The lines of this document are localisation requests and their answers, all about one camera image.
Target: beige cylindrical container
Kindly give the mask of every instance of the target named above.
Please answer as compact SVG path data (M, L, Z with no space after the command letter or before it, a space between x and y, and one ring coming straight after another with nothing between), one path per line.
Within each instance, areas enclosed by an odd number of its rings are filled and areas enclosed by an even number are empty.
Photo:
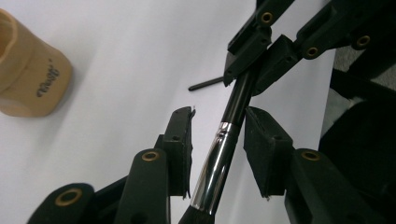
M72 67L0 8L0 111L15 117L48 115L67 89Z

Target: tan cup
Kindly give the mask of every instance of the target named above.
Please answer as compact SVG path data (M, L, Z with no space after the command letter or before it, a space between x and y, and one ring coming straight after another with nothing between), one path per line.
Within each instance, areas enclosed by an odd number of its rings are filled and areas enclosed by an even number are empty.
M48 115L62 99L70 62L0 8L0 111L15 117Z

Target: white table surface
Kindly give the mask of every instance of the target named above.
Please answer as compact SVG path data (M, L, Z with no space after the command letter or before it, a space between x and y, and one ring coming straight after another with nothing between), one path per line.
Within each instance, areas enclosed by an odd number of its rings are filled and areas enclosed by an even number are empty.
M273 40L295 39L325 2L294 2L273 26ZM99 190L128 175L134 155L153 147L172 112L187 105L197 111L194 190L232 87L187 88L222 75L227 44L255 1L0 0L0 7L74 67L68 93L49 116L0 114L0 223L25 223L63 185L84 182ZM318 147L332 61L333 51L302 60L252 99L295 147ZM242 144L240 137L217 223L289 223L283 197L261 198ZM189 203L172 198L172 223Z

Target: brass screw hole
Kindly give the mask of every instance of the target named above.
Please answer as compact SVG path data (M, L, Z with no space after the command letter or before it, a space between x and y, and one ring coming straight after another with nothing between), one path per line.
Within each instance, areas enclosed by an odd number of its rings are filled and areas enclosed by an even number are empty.
M358 45L358 47L362 48L362 47L366 47L369 43L370 43L370 36L368 35L364 35L361 38L358 39L358 41L356 42L356 44Z
M315 55L317 55L317 53L318 53L318 49L317 49L317 48L310 48L310 49L306 52L306 54L307 54L309 57L314 57Z
M81 198L81 196L81 189L69 189L56 198L55 204L60 207L68 206L70 204L76 203Z
M301 156L309 161L320 161L320 156L318 153L316 152L312 152L312 151L304 151Z
M262 22L264 23L270 23L273 19L273 14L271 12L264 12L264 14L262 14Z
M160 158L160 154L155 151L146 152L143 154L142 159L143 161L156 161Z

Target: shiny metal rod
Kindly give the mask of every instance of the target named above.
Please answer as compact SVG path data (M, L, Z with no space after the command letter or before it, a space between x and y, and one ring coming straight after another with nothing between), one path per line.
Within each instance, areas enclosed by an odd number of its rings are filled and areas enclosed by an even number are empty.
M191 207L209 215L216 213L239 131L240 128L231 123L220 124L191 199Z
M245 109L253 92L257 75L255 67L235 82L219 130L216 133L191 199L191 207L209 215L215 215L219 206L221 193L244 121Z

